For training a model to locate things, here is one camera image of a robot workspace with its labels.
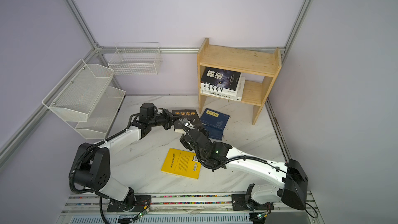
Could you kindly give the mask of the white book with black lettering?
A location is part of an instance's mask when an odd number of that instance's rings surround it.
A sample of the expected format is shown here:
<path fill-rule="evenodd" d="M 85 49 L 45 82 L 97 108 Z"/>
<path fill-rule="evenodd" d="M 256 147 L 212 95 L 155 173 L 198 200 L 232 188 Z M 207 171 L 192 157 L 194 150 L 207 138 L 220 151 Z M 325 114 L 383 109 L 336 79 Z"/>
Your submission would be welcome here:
<path fill-rule="evenodd" d="M 223 87 L 215 86 L 215 85 L 212 85 L 209 83 L 201 83 L 201 90 L 219 93 L 219 94 L 230 95 L 230 96 L 238 95 L 238 91 L 236 91 L 236 90 L 225 89 Z"/>

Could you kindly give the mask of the yellow book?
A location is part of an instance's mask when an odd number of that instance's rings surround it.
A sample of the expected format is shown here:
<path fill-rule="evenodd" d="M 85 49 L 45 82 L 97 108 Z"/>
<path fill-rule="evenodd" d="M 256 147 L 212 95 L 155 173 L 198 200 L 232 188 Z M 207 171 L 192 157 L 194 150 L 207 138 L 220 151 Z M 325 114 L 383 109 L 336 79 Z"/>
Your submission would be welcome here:
<path fill-rule="evenodd" d="M 161 172 L 198 180 L 201 164 L 194 152 L 170 148 Z"/>

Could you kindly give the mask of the white book with photo cover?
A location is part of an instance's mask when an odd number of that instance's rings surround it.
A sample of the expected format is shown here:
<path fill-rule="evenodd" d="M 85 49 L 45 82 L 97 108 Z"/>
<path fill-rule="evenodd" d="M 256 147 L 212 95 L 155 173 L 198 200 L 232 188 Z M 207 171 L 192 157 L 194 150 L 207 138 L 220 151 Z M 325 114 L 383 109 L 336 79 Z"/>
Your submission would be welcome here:
<path fill-rule="evenodd" d="M 244 77 L 239 80 L 238 85 L 237 85 L 237 91 L 238 91 L 238 95 L 237 96 L 230 96 L 230 95 L 225 95 L 225 94 L 208 92 L 208 91 L 204 91 L 204 90 L 201 90 L 201 93 L 202 94 L 206 94 L 206 95 L 216 96 L 216 97 L 219 97 L 219 98 L 224 98 L 224 99 L 228 99 L 228 100 L 241 102 L 241 100 L 243 98 L 245 82 L 246 82 L 246 79 Z M 229 82 L 227 80 L 224 80 L 224 79 L 216 80 L 215 86 L 219 86 L 219 87 L 223 87 L 224 88 L 224 86 L 227 86 L 228 83 Z"/>

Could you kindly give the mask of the black book with gold text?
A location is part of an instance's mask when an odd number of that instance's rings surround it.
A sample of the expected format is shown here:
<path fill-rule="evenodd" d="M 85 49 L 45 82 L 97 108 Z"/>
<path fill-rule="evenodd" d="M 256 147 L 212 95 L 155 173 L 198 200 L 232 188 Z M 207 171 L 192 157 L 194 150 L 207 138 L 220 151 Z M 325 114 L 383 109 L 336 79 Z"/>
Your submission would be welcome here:
<path fill-rule="evenodd" d="M 196 110 L 172 110 L 172 113 L 177 115 L 182 115 L 180 119 L 198 119 L 199 130 L 203 129 L 203 125 L 200 121 L 199 115 Z M 177 133 L 178 133 L 178 120 L 174 121 L 174 131 Z"/>

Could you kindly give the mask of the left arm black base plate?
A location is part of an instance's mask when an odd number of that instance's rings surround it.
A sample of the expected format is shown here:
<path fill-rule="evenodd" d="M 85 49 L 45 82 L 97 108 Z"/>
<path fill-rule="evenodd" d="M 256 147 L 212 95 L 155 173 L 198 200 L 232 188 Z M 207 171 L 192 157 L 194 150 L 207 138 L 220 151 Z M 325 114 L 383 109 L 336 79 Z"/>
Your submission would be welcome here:
<path fill-rule="evenodd" d="M 107 212 L 108 213 L 119 213 L 119 212 L 134 212 L 138 213 L 144 210 L 145 207 L 149 207 L 151 204 L 150 195 L 135 195 L 127 197 L 124 201 L 117 201 L 110 199 Z"/>

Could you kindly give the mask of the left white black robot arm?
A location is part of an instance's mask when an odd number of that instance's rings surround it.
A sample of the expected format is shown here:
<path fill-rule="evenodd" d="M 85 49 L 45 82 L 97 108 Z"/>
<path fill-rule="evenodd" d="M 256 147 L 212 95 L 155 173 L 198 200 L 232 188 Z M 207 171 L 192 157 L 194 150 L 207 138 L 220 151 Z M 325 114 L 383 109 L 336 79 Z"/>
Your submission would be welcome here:
<path fill-rule="evenodd" d="M 179 118 L 165 108 L 144 103 L 138 113 L 129 117 L 124 129 L 102 141 L 78 147 L 68 175 L 69 189 L 75 194 L 93 193 L 132 207 L 136 202 L 134 190 L 112 177 L 111 158 L 143 139 L 154 127 L 171 129 Z"/>

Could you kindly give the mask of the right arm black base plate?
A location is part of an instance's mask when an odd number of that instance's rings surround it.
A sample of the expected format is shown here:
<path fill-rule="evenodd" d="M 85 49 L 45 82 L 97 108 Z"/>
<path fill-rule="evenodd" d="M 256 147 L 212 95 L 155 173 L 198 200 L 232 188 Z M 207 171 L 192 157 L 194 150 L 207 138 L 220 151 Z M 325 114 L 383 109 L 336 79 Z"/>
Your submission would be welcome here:
<path fill-rule="evenodd" d="M 234 211 L 273 211 L 274 204 L 272 202 L 267 202 L 264 204 L 259 204 L 249 197 L 246 199 L 245 194 L 233 194 L 232 207 Z"/>

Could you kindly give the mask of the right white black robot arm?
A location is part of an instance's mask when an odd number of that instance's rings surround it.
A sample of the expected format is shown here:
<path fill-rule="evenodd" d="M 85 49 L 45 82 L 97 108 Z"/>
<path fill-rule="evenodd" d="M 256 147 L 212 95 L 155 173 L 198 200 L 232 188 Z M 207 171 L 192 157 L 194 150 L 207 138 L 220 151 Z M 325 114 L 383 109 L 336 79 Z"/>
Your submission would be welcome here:
<path fill-rule="evenodd" d="M 243 197 L 245 209 L 255 211 L 269 202 L 281 201 L 290 208 L 306 210 L 308 177 L 298 161 L 275 162 L 252 156 L 227 143 L 212 142 L 205 129 L 190 124 L 187 119 L 178 120 L 177 125 L 183 130 L 182 145 L 195 152 L 203 167 L 212 171 L 234 169 L 269 183 L 248 186 Z"/>

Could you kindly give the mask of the black book with barcode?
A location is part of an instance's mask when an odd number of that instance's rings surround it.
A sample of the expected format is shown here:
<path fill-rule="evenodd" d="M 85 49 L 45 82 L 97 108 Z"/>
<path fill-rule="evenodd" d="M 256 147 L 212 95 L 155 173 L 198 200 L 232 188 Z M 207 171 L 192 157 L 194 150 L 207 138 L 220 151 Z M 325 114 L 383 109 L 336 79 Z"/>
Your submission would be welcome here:
<path fill-rule="evenodd" d="M 240 72 L 206 67 L 201 77 L 201 83 L 236 91 L 240 78 Z"/>

